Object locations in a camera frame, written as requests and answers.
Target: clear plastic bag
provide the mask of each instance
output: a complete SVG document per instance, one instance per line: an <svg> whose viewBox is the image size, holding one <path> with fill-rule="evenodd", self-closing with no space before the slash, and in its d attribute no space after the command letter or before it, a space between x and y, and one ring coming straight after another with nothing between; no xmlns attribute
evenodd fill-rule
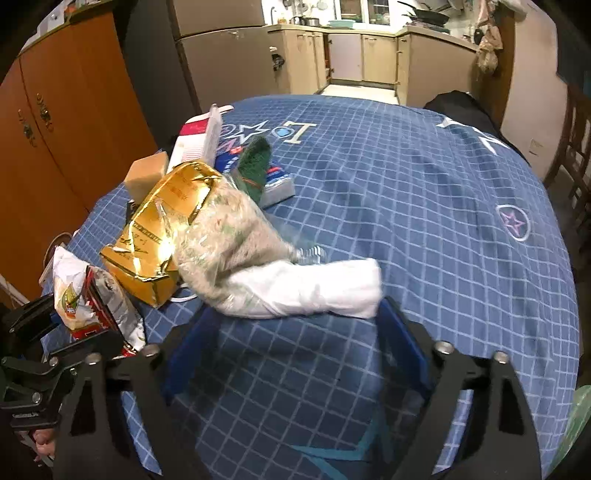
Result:
<svg viewBox="0 0 591 480"><path fill-rule="evenodd" d="M569 422L566 426L566 432L562 437L562 442L554 455L550 472L562 461L569 450L572 448L579 434L583 431L585 425L591 417L591 385L585 385L574 392L573 406L570 410Z"/></svg>
<svg viewBox="0 0 591 480"><path fill-rule="evenodd" d="M251 198L225 179L192 223L164 202L156 205L181 277L213 307L233 295L224 282L232 273L275 260L297 260L296 249L279 236ZM248 292L236 295L239 301L249 301Z"/></svg>
<svg viewBox="0 0 591 480"><path fill-rule="evenodd" d="M295 248L295 262L298 265L320 265L326 263L326 250L302 235L301 231L275 215L265 212L269 223L281 238Z"/></svg>

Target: red label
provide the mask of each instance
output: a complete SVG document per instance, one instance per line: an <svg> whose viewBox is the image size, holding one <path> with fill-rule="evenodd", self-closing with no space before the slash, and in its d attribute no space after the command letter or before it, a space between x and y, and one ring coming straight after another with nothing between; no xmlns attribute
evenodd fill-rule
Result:
<svg viewBox="0 0 591 480"><path fill-rule="evenodd" d="M203 120L197 120L196 122L184 124L179 135L204 134L205 130L207 128L207 120L209 120L209 119L204 118Z"/></svg>

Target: countertop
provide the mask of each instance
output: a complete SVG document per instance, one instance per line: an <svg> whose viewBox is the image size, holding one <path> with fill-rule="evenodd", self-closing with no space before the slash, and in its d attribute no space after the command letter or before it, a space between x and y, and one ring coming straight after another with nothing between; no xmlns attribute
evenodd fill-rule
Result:
<svg viewBox="0 0 591 480"><path fill-rule="evenodd" d="M27 51L33 45L38 44L44 38L49 37L49 35L53 35L55 32L60 31L62 28L66 28L68 25L73 25L78 22L83 22L84 20L88 20L89 18L92 18L97 15L100 15L105 12L113 10L117 6L118 2L119 2L119 0L102 0L102 1L94 3L94 4L84 5L80 8L78 8L77 10L74 10L70 14L68 19L64 23L62 23L62 25L60 25L59 27L53 28L52 30L43 34L41 37L39 37L35 41L29 43L29 45L24 47L19 52L19 55L21 55L23 52Z"/></svg>
<svg viewBox="0 0 591 480"><path fill-rule="evenodd" d="M357 29L338 29L338 28L322 28L322 27L305 27L303 25L291 25L291 24L278 24L278 25L267 25L266 26L267 33L276 32L280 30L304 30L308 32L322 32L322 33L347 33L347 34L357 34L357 35L372 35L374 37L402 37L404 35L409 34L417 34L423 35L425 37L432 37L438 40L443 40L448 43L453 43L458 45L459 47L467 48L468 50L476 51L478 46L470 43L466 40L461 38L452 37L446 33L440 33L433 30L429 30L428 28L421 28L421 27L414 27L412 25L407 25L403 27L401 30L397 32L387 32L381 30L357 30Z"/></svg>

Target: chip bag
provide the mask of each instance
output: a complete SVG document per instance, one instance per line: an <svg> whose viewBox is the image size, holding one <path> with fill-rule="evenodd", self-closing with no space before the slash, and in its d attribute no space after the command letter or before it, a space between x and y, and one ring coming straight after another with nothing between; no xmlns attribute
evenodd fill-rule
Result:
<svg viewBox="0 0 591 480"><path fill-rule="evenodd" d="M145 341L144 321L112 275L63 247L53 257L54 308L75 340L112 329L124 338L123 356Z"/></svg>

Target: plastic bag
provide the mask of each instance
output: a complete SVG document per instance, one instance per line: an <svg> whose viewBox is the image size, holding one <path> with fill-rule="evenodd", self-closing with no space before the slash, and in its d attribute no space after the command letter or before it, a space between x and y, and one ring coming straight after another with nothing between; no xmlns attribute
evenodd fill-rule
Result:
<svg viewBox="0 0 591 480"><path fill-rule="evenodd" d="M265 212L265 218L279 233L281 238L295 248L295 262L298 265L320 265L326 263L326 250L307 239L300 230L291 226L286 220Z"/></svg>
<svg viewBox="0 0 591 480"><path fill-rule="evenodd" d="M591 385L578 388L573 397L573 406L570 410L569 423L562 437L562 442L556 450L550 472L563 460L573 447L580 433L591 417Z"/></svg>
<svg viewBox="0 0 591 480"><path fill-rule="evenodd" d="M124 337L123 356L135 355L144 347L142 317L109 272L57 247L53 286L54 308L76 340L112 329Z"/></svg>
<svg viewBox="0 0 591 480"><path fill-rule="evenodd" d="M178 272L213 307L232 294L224 280L235 271L297 259L295 249L281 239L252 199L226 179L207 196L191 224L164 202L156 205Z"/></svg>

